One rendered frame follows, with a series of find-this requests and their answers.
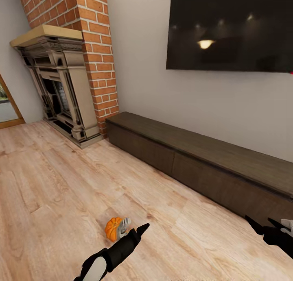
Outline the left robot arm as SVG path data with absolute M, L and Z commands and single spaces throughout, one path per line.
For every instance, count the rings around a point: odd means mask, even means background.
M 112 272 L 120 263 L 122 263 L 139 244 L 141 235 L 150 226 L 150 223 L 143 224 L 129 233 L 126 230 L 131 224 L 131 218 L 122 220 L 117 228 L 117 243 L 109 249 L 104 248 L 98 253 L 93 254 L 84 263 L 80 277 L 74 281 L 101 281 L 107 272 Z

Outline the pumpkin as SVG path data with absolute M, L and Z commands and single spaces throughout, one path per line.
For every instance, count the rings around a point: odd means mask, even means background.
M 110 241 L 114 242 L 117 239 L 117 228 L 122 222 L 122 219 L 119 217 L 112 218 L 105 227 L 106 237 L 110 239 Z

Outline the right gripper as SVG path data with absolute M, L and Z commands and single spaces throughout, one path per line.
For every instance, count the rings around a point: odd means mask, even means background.
M 277 245 L 293 259 L 293 237 L 280 230 L 281 228 L 287 227 L 283 226 L 282 224 L 271 218 L 268 218 L 268 221 L 271 222 L 275 227 L 262 227 L 259 223 L 257 223 L 247 215 L 245 216 L 245 219 L 249 222 L 249 224 L 253 227 L 258 235 L 264 234 L 263 240 L 268 245 Z

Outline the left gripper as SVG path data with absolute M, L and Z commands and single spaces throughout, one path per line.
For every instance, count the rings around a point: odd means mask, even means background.
M 150 226 L 150 223 L 143 224 L 137 228 L 137 232 L 135 229 L 131 229 L 129 233 L 120 239 L 115 245 L 118 247 L 121 253 L 121 261 L 124 261 L 135 249 L 135 247 L 139 244 L 141 235 L 144 231 Z

